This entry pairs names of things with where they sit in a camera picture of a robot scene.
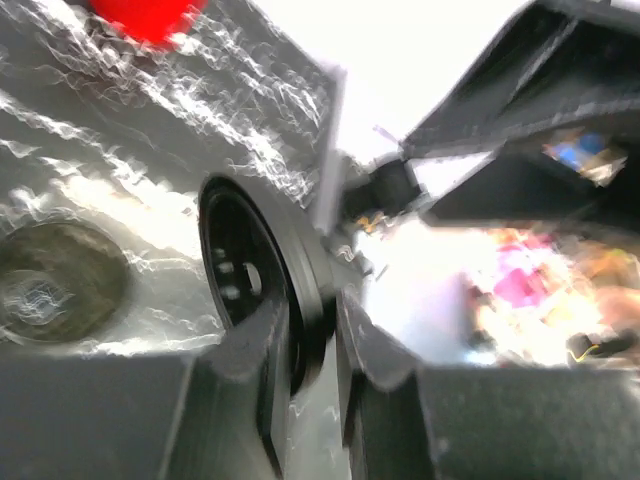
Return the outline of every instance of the red object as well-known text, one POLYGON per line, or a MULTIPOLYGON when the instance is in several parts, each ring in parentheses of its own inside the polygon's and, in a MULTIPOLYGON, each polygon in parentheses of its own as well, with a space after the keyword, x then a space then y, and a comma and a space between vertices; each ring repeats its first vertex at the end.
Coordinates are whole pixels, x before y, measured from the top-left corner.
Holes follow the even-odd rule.
POLYGON ((174 33, 191 28, 206 0, 91 0, 98 15, 140 43, 168 47, 174 33))

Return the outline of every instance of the reflective surface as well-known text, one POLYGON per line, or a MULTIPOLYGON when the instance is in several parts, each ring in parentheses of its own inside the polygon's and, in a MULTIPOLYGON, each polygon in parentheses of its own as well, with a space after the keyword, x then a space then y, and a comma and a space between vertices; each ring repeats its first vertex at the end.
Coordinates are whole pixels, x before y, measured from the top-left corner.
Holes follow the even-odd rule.
POLYGON ((219 342, 196 196, 235 166, 305 204, 331 83, 244 2, 211 2, 177 52, 115 40, 62 0, 0 2, 0 221, 80 219, 124 251, 127 313, 66 353, 219 342))

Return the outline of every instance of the blue object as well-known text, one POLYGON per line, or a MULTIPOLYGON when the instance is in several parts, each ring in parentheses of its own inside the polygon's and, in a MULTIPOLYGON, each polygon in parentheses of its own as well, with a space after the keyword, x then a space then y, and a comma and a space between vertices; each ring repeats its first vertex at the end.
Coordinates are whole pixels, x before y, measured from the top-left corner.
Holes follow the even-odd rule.
POLYGON ((561 143, 552 148, 551 152, 556 159, 571 168, 572 170, 579 171, 582 168, 581 155, 577 151, 574 145, 569 143, 561 143))
POLYGON ((607 144, 602 135, 587 133, 578 139, 578 146, 584 150, 585 153, 598 155, 607 147, 607 144))

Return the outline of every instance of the pink object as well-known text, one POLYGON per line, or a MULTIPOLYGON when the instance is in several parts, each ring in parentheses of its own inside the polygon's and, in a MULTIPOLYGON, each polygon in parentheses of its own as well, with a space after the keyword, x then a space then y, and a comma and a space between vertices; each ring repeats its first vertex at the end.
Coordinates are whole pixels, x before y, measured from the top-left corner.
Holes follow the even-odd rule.
POLYGON ((497 277, 494 295, 512 308, 538 307, 548 292, 540 278, 542 258, 552 254, 549 239, 529 237, 523 242, 504 245, 497 252, 497 277))

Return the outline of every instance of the metal plate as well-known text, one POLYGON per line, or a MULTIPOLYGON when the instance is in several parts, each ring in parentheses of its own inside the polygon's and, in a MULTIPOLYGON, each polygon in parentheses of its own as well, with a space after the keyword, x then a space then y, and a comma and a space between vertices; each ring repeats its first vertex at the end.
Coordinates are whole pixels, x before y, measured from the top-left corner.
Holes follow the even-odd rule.
POLYGON ((228 164, 305 204, 332 82, 245 2, 210 2, 177 52, 138 56, 74 8, 0 2, 2 231, 88 221, 132 266, 128 314, 60 353, 217 343, 197 191, 228 164))

